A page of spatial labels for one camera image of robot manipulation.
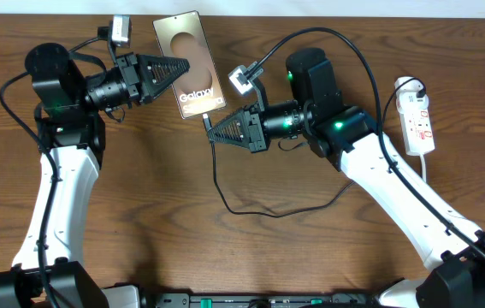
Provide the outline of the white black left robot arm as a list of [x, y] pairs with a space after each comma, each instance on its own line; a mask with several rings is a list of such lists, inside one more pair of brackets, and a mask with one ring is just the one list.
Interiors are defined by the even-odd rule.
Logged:
[[34, 47], [26, 75], [39, 96], [30, 131], [41, 154], [41, 181], [30, 227], [9, 270], [0, 272], [0, 307], [146, 307], [134, 284], [100, 287], [86, 272], [83, 238], [93, 186], [102, 168], [104, 118], [149, 104], [185, 74], [186, 59], [125, 54], [112, 68], [84, 76], [95, 56], [60, 44]]

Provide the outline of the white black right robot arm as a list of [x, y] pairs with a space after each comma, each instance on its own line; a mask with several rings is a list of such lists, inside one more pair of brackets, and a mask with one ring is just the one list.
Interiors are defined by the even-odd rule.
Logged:
[[263, 85], [244, 66], [229, 76], [257, 101], [206, 131], [211, 143], [266, 151], [273, 139], [306, 138], [311, 149], [361, 186], [412, 243], [427, 277], [380, 291], [379, 307], [485, 307], [485, 231], [444, 201], [393, 148], [363, 109], [344, 104], [331, 61], [305, 48], [287, 58], [293, 96], [269, 104]]

